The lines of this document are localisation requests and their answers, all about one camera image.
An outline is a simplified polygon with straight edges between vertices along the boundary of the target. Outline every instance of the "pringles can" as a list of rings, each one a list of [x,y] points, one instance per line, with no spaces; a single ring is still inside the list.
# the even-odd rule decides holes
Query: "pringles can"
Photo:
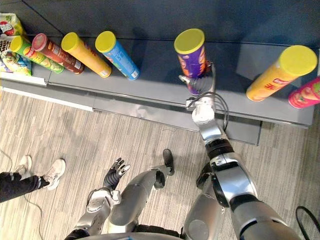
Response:
[[[290,46],[251,84],[246,96],[254,102],[263,101],[296,78],[312,72],[317,62],[317,56],[310,48],[302,45]]]
[[[128,80],[136,80],[140,71],[111,31],[104,31],[95,40],[102,53]]]
[[[31,46],[31,43],[21,36],[15,36],[11,41],[10,49],[12,52],[16,52],[36,64],[41,65],[57,74],[64,70],[64,67],[56,63],[55,61],[49,59],[41,52],[35,51]]]
[[[64,36],[61,47],[102,78],[111,74],[111,67],[103,61],[75,32]]]
[[[288,101],[297,109],[320,104],[320,76],[293,91]]]
[[[191,28],[180,33],[174,40],[174,49],[183,74],[190,78],[201,77],[206,70],[205,34],[198,28]],[[197,90],[188,85],[189,91],[197,95]]]
[[[57,44],[49,40],[44,33],[39,33],[34,37],[32,47],[37,52],[43,53],[49,59],[75,74],[80,74],[84,71],[85,66],[79,60],[63,51]]]

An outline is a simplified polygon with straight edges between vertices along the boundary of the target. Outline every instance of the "blue can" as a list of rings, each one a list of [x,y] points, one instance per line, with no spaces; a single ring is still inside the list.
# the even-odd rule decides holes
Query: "blue can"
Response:
[[[111,31],[104,31],[95,40],[102,53],[128,80],[136,80],[140,71]]]

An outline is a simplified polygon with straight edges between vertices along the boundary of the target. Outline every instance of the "green can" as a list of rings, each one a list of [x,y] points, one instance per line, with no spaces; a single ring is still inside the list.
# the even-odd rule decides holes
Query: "green can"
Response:
[[[46,57],[41,52],[35,51],[32,48],[31,43],[21,36],[16,36],[11,41],[10,49],[12,52],[16,52],[57,74],[61,73],[65,69],[63,66]]]

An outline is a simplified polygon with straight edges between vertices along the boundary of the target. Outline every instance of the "shoe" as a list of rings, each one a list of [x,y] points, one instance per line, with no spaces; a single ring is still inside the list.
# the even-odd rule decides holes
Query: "shoe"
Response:
[[[21,180],[31,176],[30,170],[32,166],[32,159],[29,155],[25,155],[21,158],[19,165],[15,169],[15,173],[20,174]]]
[[[58,187],[60,178],[65,173],[65,170],[65,160],[62,158],[55,160],[49,171],[45,175],[43,175],[43,179],[46,182],[49,182],[49,185],[44,186],[44,188],[47,188],[48,190],[53,190],[56,187]]]
[[[174,167],[174,157],[170,149],[163,150],[163,160],[166,167],[170,167],[170,171],[168,172],[168,176],[172,176],[175,174],[175,167]]]

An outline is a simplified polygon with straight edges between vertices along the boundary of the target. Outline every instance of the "black cable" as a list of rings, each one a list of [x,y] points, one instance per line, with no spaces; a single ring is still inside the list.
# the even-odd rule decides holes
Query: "black cable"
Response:
[[[23,197],[24,197],[24,199],[27,201],[27,203],[36,206],[36,207],[40,210],[40,222],[39,222],[39,225],[38,225],[38,232],[39,232],[39,235],[40,235],[41,240],[44,240],[44,238],[42,237],[42,234],[41,234],[41,232],[40,232],[40,225],[41,225],[41,221],[42,221],[42,209],[41,209],[41,207],[40,207],[38,204],[29,201],[29,200],[26,198],[26,195],[23,195]]]
[[[11,163],[11,166],[10,166],[10,169],[9,169],[9,172],[11,172],[11,169],[12,169],[12,166],[13,166],[13,161],[11,159],[11,157],[8,156],[8,154],[6,154],[4,151],[2,151],[2,149],[0,148],[0,152],[5,155],[7,157],[7,159],[9,159],[10,163]]]
[[[228,105],[226,103],[226,101],[223,99],[222,96],[220,96],[218,93],[213,92],[213,91],[206,91],[201,93],[200,95],[198,95],[197,97],[195,97],[187,106],[187,108],[190,108],[192,106],[192,104],[194,104],[196,101],[198,101],[199,99],[203,98],[203,97],[217,97],[221,102],[222,105],[224,105],[224,119],[223,119],[223,130],[226,131],[227,126],[228,126],[228,122],[229,122],[229,108]]]
[[[308,234],[306,232],[306,229],[305,229],[304,225],[301,222],[301,219],[298,217],[298,210],[299,209],[305,211],[309,215],[309,217],[313,221],[313,223],[314,223],[315,227],[317,228],[317,230],[319,231],[319,233],[320,233],[320,224],[319,224],[317,218],[315,217],[315,215],[313,215],[312,212],[308,208],[306,208],[305,206],[298,206],[295,209],[295,218],[296,218],[296,221],[299,224],[300,230],[301,230],[305,240],[310,240],[310,238],[309,238],[309,236],[308,236]]]

